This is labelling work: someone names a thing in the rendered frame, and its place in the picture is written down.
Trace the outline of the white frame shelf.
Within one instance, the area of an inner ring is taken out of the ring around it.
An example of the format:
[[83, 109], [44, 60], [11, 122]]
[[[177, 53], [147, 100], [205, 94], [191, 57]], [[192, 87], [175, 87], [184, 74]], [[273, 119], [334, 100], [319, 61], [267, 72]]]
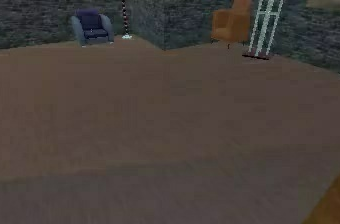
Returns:
[[259, 0], [244, 57], [269, 60], [284, 0]]

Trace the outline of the black and white floor lamp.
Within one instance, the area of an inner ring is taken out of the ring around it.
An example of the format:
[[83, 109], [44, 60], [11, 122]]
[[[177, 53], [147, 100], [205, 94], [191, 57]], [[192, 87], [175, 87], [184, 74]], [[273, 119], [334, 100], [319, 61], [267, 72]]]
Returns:
[[124, 25], [124, 35], [122, 36], [122, 39], [124, 40], [132, 39], [132, 35], [129, 34], [126, 0], [121, 0], [121, 4], [122, 4], [123, 25]]

